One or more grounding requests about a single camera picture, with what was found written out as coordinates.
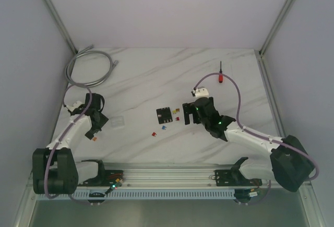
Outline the clear fuse box cover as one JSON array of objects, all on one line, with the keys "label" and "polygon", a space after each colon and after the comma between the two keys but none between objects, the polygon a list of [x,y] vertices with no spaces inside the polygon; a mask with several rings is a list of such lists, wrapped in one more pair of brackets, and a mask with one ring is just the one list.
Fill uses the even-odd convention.
[{"label": "clear fuse box cover", "polygon": [[125,127],[125,120],[123,116],[116,116],[110,118],[110,124],[113,129],[119,129]]}]

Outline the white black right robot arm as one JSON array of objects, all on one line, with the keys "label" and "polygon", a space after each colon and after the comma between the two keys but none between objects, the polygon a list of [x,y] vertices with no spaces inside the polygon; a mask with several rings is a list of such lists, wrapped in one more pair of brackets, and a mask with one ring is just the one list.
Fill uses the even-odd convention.
[{"label": "white black right robot arm", "polygon": [[272,137],[240,126],[236,119],[216,110],[212,97],[202,97],[182,107],[186,125],[202,124],[212,137],[256,153],[236,162],[231,179],[238,185],[252,179],[274,180],[284,189],[296,192],[316,168],[296,137]]}]

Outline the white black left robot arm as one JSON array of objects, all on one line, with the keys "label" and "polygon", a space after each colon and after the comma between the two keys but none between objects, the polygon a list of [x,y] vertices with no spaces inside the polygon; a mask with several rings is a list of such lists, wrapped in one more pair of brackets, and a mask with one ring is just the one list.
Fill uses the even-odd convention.
[{"label": "white black left robot arm", "polygon": [[84,140],[92,140],[108,122],[103,115],[105,99],[97,93],[87,93],[84,102],[68,106],[69,122],[64,130],[45,148],[32,155],[33,190],[51,198],[58,194],[73,194],[78,185],[102,186],[107,174],[103,161],[76,161],[74,153]]}]

